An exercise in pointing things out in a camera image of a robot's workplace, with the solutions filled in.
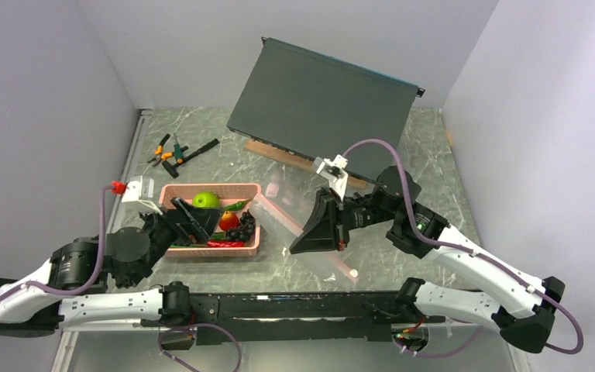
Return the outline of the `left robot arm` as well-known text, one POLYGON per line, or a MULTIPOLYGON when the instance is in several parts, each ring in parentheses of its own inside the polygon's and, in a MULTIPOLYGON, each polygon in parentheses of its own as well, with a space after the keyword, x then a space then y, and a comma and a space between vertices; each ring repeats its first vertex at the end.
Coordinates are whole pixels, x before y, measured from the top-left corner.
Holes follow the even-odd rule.
POLYGON ((0 278, 0 336, 34 338, 89 322, 138 319, 182 326, 194 319, 190 290, 179 281, 125 294, 148 278, 172 246, 205 244, 223 209, 172 198, 171 208, 140 213, 140 227, 105 230, 53 252, 20 279, 0 278))

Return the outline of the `red chili pepper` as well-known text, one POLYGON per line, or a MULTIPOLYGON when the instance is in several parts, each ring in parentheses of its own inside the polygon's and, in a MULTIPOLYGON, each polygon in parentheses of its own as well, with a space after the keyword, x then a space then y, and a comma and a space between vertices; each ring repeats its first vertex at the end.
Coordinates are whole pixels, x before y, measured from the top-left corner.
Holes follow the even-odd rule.
POLYGON ((229 240, 209 240, 206 244, 211 248, 240 248, 246 245, 246 243, 242 241, 229 240))

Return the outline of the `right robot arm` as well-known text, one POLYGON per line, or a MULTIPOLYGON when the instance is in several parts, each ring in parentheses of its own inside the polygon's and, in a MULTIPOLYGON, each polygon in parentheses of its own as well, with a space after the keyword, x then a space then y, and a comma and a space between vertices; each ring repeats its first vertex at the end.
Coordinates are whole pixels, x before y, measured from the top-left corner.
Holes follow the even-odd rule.
POLYGON ((447 289, 410 277, 396 296, 401 319, 445 316, 475 322, 520 350, 543 351, 555 322, 553 304, 565 290, 563 282, 526 274, 468 240, 441 215, 416 202, 421 188, 405 170, 390 166, 371 193, 348 197, 343 194, 348 181, 343 167, 321 158, 313 167, 329 185, 317 191, 311 215, 290 253, 343 250, 350 231, 390 221, 386 237, 393 246, 447 267, 477 288, 447 289))

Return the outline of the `clear zip top bag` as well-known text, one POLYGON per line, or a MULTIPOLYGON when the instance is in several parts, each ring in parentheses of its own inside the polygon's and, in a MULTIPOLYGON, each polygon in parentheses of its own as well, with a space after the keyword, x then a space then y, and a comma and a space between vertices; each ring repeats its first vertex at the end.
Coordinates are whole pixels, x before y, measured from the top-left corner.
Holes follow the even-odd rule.
POLYGON ((283 257, 290 257, 314 274, 321 282, 339 290, 351 291, 358 280, 358 271, 343 262, 332 251, 292 254, 289 248, 305 231, 306 222, 314 208, 315 189, 304 181, 307 172, 296 175, 285 170, 272 170, 263 181, 262 191, 249 205, 249 211, 268 235, 275 239, 283 257))

